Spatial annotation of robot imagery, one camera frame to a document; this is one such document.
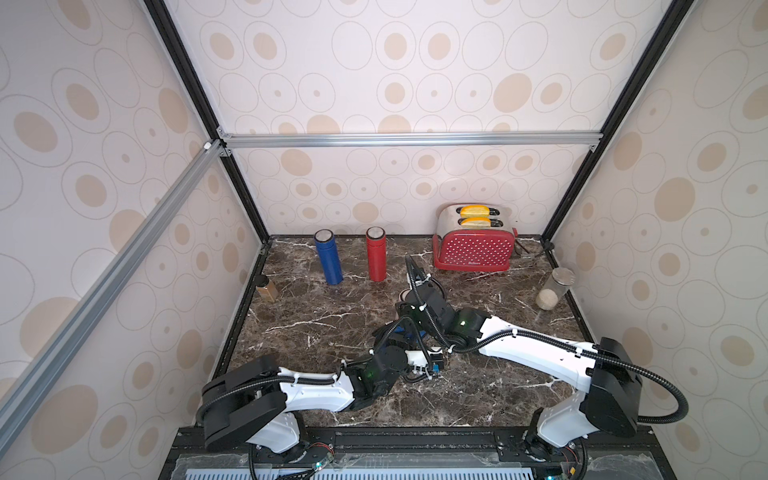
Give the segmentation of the red thermos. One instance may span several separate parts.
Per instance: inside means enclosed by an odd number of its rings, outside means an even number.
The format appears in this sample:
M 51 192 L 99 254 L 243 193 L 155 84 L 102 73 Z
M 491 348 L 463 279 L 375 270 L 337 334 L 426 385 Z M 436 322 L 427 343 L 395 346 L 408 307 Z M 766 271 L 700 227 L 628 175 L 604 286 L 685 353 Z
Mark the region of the red thermos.
M 372 226 L 366 231 L 366 248 L 369 278 L 382 282 L 387 277 L 386 232 L 382 227 Z

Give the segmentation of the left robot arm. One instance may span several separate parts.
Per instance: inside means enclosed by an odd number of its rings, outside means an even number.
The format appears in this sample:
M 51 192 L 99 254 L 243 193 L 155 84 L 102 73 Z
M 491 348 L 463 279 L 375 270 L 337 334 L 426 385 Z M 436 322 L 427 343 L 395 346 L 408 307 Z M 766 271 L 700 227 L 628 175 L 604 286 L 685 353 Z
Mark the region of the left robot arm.
M 423 352 L 395 344 L 375 348 L 371 356 L 330 374 L 293 371 L 265 355 L 207 383 L 196 422 L 209 452 L 248 443 L 282 454 L 303 442 L 298 412 L 367 408 L 398 380 L 428 365 Z

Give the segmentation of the blue thermos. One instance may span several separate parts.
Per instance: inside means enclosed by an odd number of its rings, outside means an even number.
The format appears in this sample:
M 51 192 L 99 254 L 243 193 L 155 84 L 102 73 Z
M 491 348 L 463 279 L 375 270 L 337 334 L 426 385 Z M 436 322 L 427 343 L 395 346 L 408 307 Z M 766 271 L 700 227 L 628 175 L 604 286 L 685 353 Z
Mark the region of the blue thermos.
M 343 274 L 335 234 L 330 229 L 320 229 L 314 234 L 314 242 L 326 282 L 329 285 L 340 284 Z

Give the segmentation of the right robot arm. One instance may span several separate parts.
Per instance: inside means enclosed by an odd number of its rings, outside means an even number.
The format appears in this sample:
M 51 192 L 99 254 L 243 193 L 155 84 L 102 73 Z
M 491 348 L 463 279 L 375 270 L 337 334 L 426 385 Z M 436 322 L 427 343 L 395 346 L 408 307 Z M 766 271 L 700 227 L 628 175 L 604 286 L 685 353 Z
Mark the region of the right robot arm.
M 563 340 L 479 309 L 456 310 L 433 281 L 417 283 L 402 292 L 396 309 L 414 324 L 418 338 L 428 335 L 436 339 L 445 353 L 478 353 L 511 361 L 572 387 L 570 397 L 533 414 L 522 445 L 537 461 L 545 461 L 555 450 L 595 432 L 631 438 L 639 425 L 676 423 L 689 412 L 689 403 L 677 386 L 633 364 L 624 347 L 611 338 L 604 337 L 597 344 Z M 675 411 L 660 416 L 640 414 L 645 380 L 675 399 Z

